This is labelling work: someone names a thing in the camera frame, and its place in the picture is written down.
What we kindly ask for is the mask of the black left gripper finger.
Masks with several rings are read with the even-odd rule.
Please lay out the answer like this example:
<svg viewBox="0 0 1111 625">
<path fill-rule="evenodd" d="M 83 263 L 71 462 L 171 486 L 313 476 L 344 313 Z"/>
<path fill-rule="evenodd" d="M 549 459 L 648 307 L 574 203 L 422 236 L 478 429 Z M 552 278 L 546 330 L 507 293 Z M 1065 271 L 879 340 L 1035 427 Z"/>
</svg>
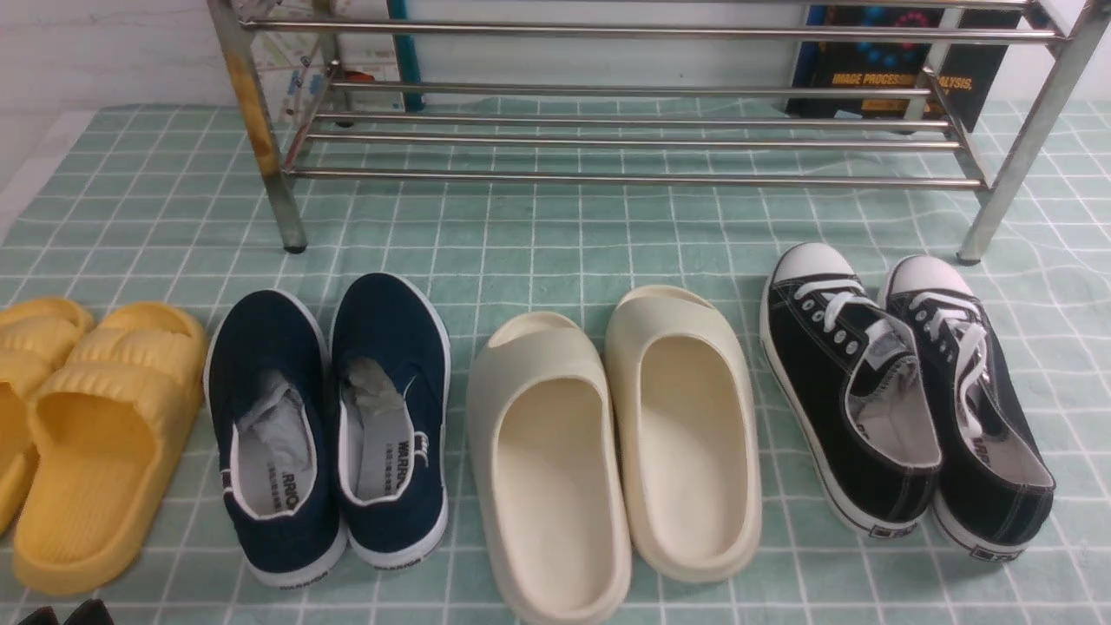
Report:
<svg viewBox="0 0 1111 625">
<path fill-rule="evenodd" d="M 36 609 L 27 614 L 27 616 L 17 622 L 17 625 L 59 625 L 60 622 L 56 617 L 56 609 L 51 606 L 44 606 L 44 608 Z"/>
</svg>

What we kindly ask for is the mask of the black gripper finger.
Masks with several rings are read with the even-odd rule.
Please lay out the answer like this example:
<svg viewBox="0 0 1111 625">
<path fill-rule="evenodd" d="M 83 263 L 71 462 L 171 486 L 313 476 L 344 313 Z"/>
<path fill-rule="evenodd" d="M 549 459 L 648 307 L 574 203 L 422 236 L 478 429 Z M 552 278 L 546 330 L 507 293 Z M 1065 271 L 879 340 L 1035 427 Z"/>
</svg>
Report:
<svg viewBox="0 0 1111 625">
<path fill-rule="evenodd" d="M 103 599 L 87 599 L 72 609 L 63 625 L 116 625 Z"/>
</svg>

